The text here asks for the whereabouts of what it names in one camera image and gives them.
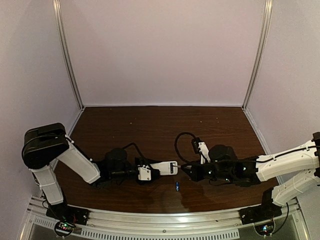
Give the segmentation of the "front aluminium rail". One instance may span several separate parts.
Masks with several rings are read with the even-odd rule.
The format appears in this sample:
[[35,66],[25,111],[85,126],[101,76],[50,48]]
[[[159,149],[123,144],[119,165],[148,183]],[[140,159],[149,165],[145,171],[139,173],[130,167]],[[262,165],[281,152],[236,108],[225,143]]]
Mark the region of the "front aluminium rail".
[[18,240],[311,240],[297,199],[274,217],[276,233],[261,236],[258,224],[242,224],[240,208],[189,213],[129,213],[84,208],[86,225],[65,238],[54,232],[57,219],[46,215],[44,199],[32,196]]

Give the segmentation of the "right aluminium frame post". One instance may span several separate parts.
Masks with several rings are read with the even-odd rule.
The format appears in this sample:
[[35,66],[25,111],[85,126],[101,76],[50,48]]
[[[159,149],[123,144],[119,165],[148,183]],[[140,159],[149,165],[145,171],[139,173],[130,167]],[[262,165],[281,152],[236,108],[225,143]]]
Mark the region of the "right aluminium frame post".
[[253,63],[253,68],[250,75],[249,84],[248,84],[245,98],[242,104],[242,109],[244,111],[248,108],[248,105],[254,90],[254,86],[258,77],[259,69],[262,63],[263,53],[264,53],[264,49],[268,39],[270,25],[271,25],[272,11],[273,11],[273,1],[265,0],[256,55],[254,58],[254,63]]

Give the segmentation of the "blue AAA battery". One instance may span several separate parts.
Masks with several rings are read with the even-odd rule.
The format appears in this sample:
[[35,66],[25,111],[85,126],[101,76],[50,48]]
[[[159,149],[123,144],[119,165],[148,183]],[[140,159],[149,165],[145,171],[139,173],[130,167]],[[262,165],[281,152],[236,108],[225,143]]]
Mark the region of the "blue AAA battery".
[[179,184],[178,181],[175,183],[175,190],[176,190],[177,192],[180,191],[180,184]]

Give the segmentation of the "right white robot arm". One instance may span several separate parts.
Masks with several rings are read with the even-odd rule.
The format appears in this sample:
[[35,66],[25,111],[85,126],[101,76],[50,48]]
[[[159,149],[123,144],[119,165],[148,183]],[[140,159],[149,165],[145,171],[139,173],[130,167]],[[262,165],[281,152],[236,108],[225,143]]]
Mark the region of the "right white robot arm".
[[230,146],[215,145],[208,149],[198,137],[192,141],[197,161],[185,161],[180,167],[194,182],[204,179],[226,181],[239,187],[259,185],[280,175],[296,172],[285,183],[263,193],[260,214],[276,215],[289,200],[320,184],[320,134],[295,148],[270,154],[238,159]]

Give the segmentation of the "left aluminium frame post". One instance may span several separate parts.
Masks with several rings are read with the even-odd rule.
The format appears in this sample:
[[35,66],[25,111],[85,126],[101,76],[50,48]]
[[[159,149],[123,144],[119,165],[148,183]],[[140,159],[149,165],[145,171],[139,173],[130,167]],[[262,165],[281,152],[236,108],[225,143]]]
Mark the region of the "left aluminium frame post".
[[58,35],[59,35],[63,60],[65,63],[65,68],[66,68],[67,75],[68,75],[68,78],[70,81],[70,86],[71,86],[73,95],[75,97],[77,107],[79,110],[82,110],[82,109],[84,109],[85,106],[83,104],[81,94],[80,94],[80,91],[79,91],[79,88],[78,88],[78,85],[76,82],[76,77],[75,77],[74,69],[72,66],[71,56],[69,53],[69,48],[68,48],[66,33],[65,33],[65,29],[64,29],[64,23],[63,23],[61,1],[60,0],[53,0],[52,3],[53,3],[53,11],[54,11],[54,16],[55,16],[55,20],[56,20],[57,31],[58,31]]

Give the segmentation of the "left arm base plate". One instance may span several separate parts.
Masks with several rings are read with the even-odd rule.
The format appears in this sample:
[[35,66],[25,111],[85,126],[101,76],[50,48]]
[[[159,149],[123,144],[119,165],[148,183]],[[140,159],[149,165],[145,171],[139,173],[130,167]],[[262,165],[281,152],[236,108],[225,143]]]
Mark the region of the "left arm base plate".
[[90,211],[85,208],[65,205],[53,205],[46,211],[46,216],[72,225],[86,225]]

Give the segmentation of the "clear handle screwdriver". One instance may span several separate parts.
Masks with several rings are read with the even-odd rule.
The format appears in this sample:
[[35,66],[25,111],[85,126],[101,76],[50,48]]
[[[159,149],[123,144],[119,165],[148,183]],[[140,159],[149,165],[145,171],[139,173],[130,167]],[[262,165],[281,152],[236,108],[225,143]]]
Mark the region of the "clear handle screwdriver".
[[183,164],[183,165],[174,165],[176,168],[187,168],[190,169],[192,166],[190,164]]

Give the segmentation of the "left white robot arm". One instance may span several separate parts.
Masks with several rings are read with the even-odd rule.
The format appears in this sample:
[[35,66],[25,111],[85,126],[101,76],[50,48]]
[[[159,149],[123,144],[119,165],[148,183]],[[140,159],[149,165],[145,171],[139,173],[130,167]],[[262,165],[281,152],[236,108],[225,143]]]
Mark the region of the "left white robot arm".
[[54,160],[62,162],[96,188],[103,188],[107,182],[115,179],[134,178],[142,183],[157,180],[161,175],[160,170],[152,167],[143,155],[135,165],[128,162],[124,147],[107,152],[101,161],[92,160],[69,138],[64,125],[59,122],[27,130],[21,157],[52,206],[65,201],[51,167]]

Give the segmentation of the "white remote control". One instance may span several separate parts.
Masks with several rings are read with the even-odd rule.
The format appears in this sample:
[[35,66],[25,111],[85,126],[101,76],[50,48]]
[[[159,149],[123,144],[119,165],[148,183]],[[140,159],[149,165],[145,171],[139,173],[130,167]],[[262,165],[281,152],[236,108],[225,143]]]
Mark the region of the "white remote control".
[[178,162],[177,161],[161,161],[151,164],[153,169],[159,170],[161,176],[172,176],[178,174]]

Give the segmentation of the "aluminium frame post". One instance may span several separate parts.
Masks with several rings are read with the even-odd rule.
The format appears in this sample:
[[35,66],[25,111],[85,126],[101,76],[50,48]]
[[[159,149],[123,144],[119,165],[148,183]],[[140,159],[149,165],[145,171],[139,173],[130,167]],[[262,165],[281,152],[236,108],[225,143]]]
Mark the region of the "aluminium frame post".
[[254,63],[253,63],[253,68],[250,75],[249,84],[248,84],[245,98],[242,104],[242,109],[244,111],[248,108],[248,105],[254,90],[254,86],[258,77],[259,69],[262,63],[263,53],[264,53],[264,49],[268,39],[270,25],[271,25],[272,11],[273,11],[273,1],[265,0],[256,55],[254,58]]
[[79,110],[82,110],[82,109],[84,109],[85,106],[83,104],[81,94],[80,94],[80,91],[79,91],[79,88],[78,88],[78,85],[76,82],[76,77],[75,77],[74,69],[72,66],[71,56],[69,53],[69,48],[68,48],[66,33],[65,33],[65,29],[64,29],[64,23],[63,23],[61,1],[60,0],[53,0],[52,3],[53,3],[53,11],[54,11],[54,16],[55,16],[55,20],[56,20],[57,31],[58,31],[58,35],[59,35],[63,60],[65,63],[65,68],[66,68],[67,75],[68,75],[68,78],[70,81],[70,86],[71,86],[73,95],[75,97],[77,107]]

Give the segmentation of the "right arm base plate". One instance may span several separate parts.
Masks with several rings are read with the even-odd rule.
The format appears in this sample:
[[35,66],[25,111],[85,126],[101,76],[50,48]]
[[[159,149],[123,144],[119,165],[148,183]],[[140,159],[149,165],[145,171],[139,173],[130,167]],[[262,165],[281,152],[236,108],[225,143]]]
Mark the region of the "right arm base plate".
[[282,215],[282,208],[277,205],[242,208],[238,211],[243,225],[257,223]]

